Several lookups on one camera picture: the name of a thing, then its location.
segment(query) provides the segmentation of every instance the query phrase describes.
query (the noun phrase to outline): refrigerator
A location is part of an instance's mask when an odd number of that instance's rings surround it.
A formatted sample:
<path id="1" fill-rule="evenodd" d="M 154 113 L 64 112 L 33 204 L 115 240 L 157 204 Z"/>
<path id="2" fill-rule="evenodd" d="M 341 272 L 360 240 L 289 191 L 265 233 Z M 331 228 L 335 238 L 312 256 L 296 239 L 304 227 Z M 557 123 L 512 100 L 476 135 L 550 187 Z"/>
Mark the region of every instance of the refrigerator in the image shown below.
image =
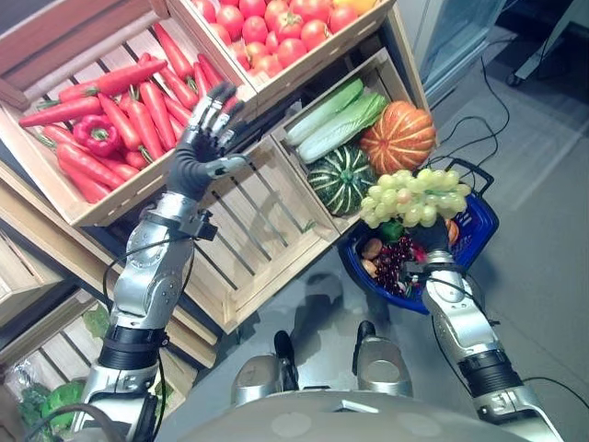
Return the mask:
<path id="1" fill-rule="evenodd" d="M 446 97 L 477 62 L 505 2 L 397 0 L 430 106 Z"/>

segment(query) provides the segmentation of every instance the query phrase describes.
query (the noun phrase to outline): basket handle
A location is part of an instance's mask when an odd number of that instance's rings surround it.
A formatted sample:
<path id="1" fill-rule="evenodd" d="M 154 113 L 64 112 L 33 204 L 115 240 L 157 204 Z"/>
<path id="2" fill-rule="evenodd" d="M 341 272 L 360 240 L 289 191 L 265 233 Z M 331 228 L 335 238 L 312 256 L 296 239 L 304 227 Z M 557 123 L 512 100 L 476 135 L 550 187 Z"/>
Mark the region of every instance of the basket handle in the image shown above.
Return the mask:
<path id="1" fill-rule="evenodd" d="M 487 189 L 489 189 L 490 186 L 495 182 L 495 179 L 493 178 L 493 176 L 489 172 L 481 169 L 476 164 L 472 164 L 470 161 L 466 161 L 465 159 L 462 159 L 462 158 L 453 158 L 452 161 L 450 162 L 450 164 L 448 165 L 448 167 L 445 169 L 446 170 L 451 169 L 452 166 L 454 166 L 456 163 L 465 169 L 468 169 L 472 172 L 476 172 L 477 175 L 481 176 L 485 180 L 485 185 L 482 186 L 482 189 L 480 189 L 480 191 L 477 192 L 479 194 L 479 196 L 482 196 L 483 193 L 485 193 L 487 191 Z"/>

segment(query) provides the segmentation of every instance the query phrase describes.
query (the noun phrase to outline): cable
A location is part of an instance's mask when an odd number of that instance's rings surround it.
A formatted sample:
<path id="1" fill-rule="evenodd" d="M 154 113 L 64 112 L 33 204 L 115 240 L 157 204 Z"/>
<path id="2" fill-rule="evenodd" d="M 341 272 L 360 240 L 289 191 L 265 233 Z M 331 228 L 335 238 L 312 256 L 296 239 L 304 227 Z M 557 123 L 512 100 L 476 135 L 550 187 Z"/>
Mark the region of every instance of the cable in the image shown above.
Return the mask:
<path id="1" fill-rule="evenodd" d="M 450 366 L 450 368 L 452 369 L 452 371 L 454 372 L 456 378 L 460 381 L 460 383 L 462 384 L 462 386 L 464 387 L 464 390 L 467 391 L 468 396 L 472 397 L 472 393 L 470 392 L 470 389 L 467 387 L 466 382 L 462 379 L 462 377 L 458 374 L 458 372 L 456 371 L 456 369 L 454 368 L 454 364 L 452 364 L 452 362 L 450 362 L 450 359 L 448 358 L 448 356 L 446 355 L 444 349 L 442 348 L 442 345 L 440 344 L 440 339 L 438 338 L 438 333 L 435 331 L 435 325 L 433 324 L 433 316 L 432 316 L 432 330 L 433 330 L 433 337 L 435 338 L 436 343 L 438 344 L 438 348 L 440 349 L 440 353 L 442 354 L 442 356 L 445 359 L 445 362 Z"/>
<path id="2" fill-rule="evenodd" d="M 589 412 L 589 403 L 587 403 L 587 401 L 585 399 L 583 399 L 583 397 L 579 393 L 577 393 L 571 387 L 563 384 L 562 382 L 560 382 L 556 379 L 546 378 L 544 376 L 531 376 L 529 378 L 522 379 L 522 382 L 526 383 L 526 382 L 529 382 L 530 380 L 547 380 L 548 382 L 553 382 L 556 385 L 563 387 L 570 394 L 572 394 L 575 398 L 577 398 L 579 400 L 579 402 L 582 403 L 584 405 L 585 409 Z"/>

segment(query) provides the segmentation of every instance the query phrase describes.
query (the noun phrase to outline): wooden crate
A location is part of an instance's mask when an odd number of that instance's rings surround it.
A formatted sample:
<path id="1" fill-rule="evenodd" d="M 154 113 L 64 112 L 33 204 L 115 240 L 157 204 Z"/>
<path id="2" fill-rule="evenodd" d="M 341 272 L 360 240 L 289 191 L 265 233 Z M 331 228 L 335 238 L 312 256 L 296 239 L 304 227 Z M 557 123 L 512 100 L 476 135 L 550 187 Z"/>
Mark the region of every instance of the wooden crate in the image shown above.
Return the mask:
<path id="1" fill-rule="evenodd" d="M 27 376 L 50 390 L 87 377 L 102 340 L 87 330 L 82 315 L 97 306 L 90 294 L 80 291 L 0 352 L 6 386 L 16 399 L 21 399 L 21 379 Z M 186 400 L 197 371 L 168 350 L 162 350 L 161 356 L 166 382 L 174 390 L 167 401 L 167 416 Z"/>
<path id="2" fill-rule="evenodd" d="M 198 241 L 187 294 L 225 332 L 258 309 L 339 233 L 270 137 L 251 147 L 251 167 L 216 181 L 202 205 L 219 227 Z"/>
<path id="3" fill-rule="evenodd" d="M 347 76 L 345 76 L 340 82 L 336 83 L 333 87 L 328 89 L 324 94 L 317 97 L 313 102 L 306 106 L 303 110 L 298 112 L 295 116 L 284 122 L 274 132 L 272 132 L 272 138 L 278 145 L 283 148 L 283 151 L 287 153 L 289 162 L 293 165 L 294 170 L 305 183 L 307 191 L 310 192 L 318 204 L 321 206 L 324 214 L 329 216 L 333 224 L 336 226 L 338 231 L 343 234 L 348 228 L 353 226 L 358 221 L 358 215 L 349 216 L 334 216 L 329 213 L 323 203 L 317 198 L 311 186 L 306 182 L 307 169 L 305 164 L 300 160 L 296 151 L 292 149 L 284 141 L 286 132 L 292 128 L 295 124 L 305 118 L 309 112 L 319 106 L 326 96 L 328 96 L 333 90 L 337 89 L 346 81 L 351 78 L 361 78 L 364 82 L 364 91 L 370 90 L 372 92 L 378 92 L 389 100 L 402 99 L 411 101 L 411 98 L 407 92 L 407 89 L 403 85 L 403 81 L 398 75 L 397 69 L 388 55 L 386 49 L 381 49 L 373 56 L 368 58 L 364 63 L 360 64 L 357 68 L 353 69 Z"/>
<path id="4" fill-rule="evenodd" d="M 0 229 L 0 327 L 62 280 Z"/>
<path id="5" fill-rule="evenodd" d="M 70 225 L 107 226 L 164 185 L 171 153 L 99 203 L 89 204 L 61 172 L 54 153 L 32 136 L 39 128 L 24 130 L 17 124 L 22 110 L 27 109 L 25 114 L 33 112 L 39 99 L 56 99 L 60 90 L 74 82 L 132 64 L 143 52 L 165 58 L 148 30 L 161 17 L 146 0 L 105 0 L 87 5 L 86 0 L 54 2 L 0 36 L 0 99 L 4 101 L 0 101 L 0 138 Z M 60 26 L 54 26 L 57 17 Z M 196 60 L 202 45 L 195 43 L 175 19 L 165 19 L 162 25 L 187 57 Z M 240 85 L 240 98 L 248 100 L 253 95 L 248 84 L 231 79 Z"/>
<path id="6" fill-rule="evenodd" d="M 227 75 L 236 81 L 249 82 L 252 85 L 256 95 L 247 103 L 247 108 L 255 110 L 255 115 L 261 115 L 270 109 L 279 100 L 375 32 L 387 19 L 387 12 L 394 4 L 395 0 L 376 0 L 374 7 L 351 25 L 284 69 L 275 78 L 263 82 L 261 78 L 254 78 L 246 73 L 243 66 L 208 27 L 206 20 L 197 12 L 191 0 L 167 0 L 172 17 L 181 20 L 185 28 L 190 29 L 191 34 L 197 36 L 200 41 L 211 43 L 206 43 L 209 54 L 218 65 L 229 70 L 226 71 Z"/>

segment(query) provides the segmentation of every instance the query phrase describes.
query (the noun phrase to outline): tomato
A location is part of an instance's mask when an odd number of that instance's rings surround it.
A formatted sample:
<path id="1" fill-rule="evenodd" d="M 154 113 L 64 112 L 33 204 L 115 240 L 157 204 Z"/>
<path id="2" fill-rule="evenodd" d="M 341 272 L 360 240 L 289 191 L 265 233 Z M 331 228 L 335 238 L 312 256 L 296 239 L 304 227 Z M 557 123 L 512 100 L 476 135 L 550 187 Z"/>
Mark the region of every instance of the tomato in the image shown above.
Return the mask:
<path id="1" fill-rule="evenodd" d="M 243 15 L 235 6 L 223 5 L 217 11 L 217 23 L 227 29 L 232 41 L 241 37 L 243 21 Z"/>
<path id="2" fill-rule="evenodd" d="M 321 20 L 311 20 L 303 26 L 301 40 L 308 51 L 327 40 L 331 34 L 328 25 Z"/>
<path id="3" fill-rule="evenodd" d="M 357 18 L 358 14 L 353 7 L 349 5 L 338 6 L 329 14 L 329 30 L 335 34 Z"/>
<path id="4" fill-rule="evenodd" d="M 305 23 L 313 19 L 327 23 L 330 11 L 329 3 L 329 0 L 293 0 L 290 8 L 293 13 L 301 16 Z"/>
<path id="5" fill-rule="evenodd" d="M 288 11 L 288 5 L 284 0 L 271 0 L 266 7 L 264 20 L 268 25 L 268 30 L 276 30 L 276 20 L 282 12 Z"/>
<path id="6" fill-rule="evenodd" d="M 278 61 L 284 67 L 288 67 L 306 54 L 305 44 L 299 39 L 286 39 L 276 51 Z"/>
<path id="7" fill-rule="evenodd" d="M 286 39 L 298 39 L 301 36 L 303 19 L 292 12 L 282 12 L 276 19 L 276 37 L 278 42 Z"/>
<path id="8" fill-rule="evenodd" d="M 209 0 L 192 0 L 192 3 L 208 23 L 215 22 L 214 6 Z"/>
<path id="9" fill-rule="evenodd" d="M 266 55 L 270 55 L 268 48 L 259 41 L 254 41 L 246 46 L 249 64 L 256 67 L 258 60 Z"/>
<path id="10" fill-rule="evenodd" d="M 268 37 L 266 22 L 262 17 L 250 17 L 246 19 L 241 35 L 246 44 L 252 43 L 253 41 L 265 42 L 266 37 Z"/>
<path id="11" fill-rule="evenodd" d="M 276 76 L 283 70 L 283 66 L 276 58 L 276 55 L 266 55 L 256 63 L 255 72 L 265 72 L 270 78 Z"/>
<path id="12" fill-rule="evenodd" d="M 243 17 L 264 17 L 266 2 L 264 0 L 239 0 L 239 10 Z"/>
<path id="13" fill-rule="evenodd" d="M 233 55 L 233 58 L 237 60 L 239 64 L 243 66 L 245 70 L 249 69 L 248 55 L 246 54 L 246 47 L 241 41 L 231 43 L 229 45 L 229 51 Z"/>
<path id="14" fill-rule="evenodd" d="M 268 37 L 266 38 L 266 48 L 269 53 L 276 53 L 278 50 L 278 38 L 276 37 L 276 32 L 272 31 L 268 34 Z"/>
<path id="15" fill-rule="evenodd" d="M 227 32 L 227 29 L 225 29 L 218 23 L 212 23 L 211 29 L 215 34 L 217 34 L 219 40 L 222 41 L 226 46 L 229 46 L 231 44 L 231 37 L 229 37 L 229 32 Z"/>

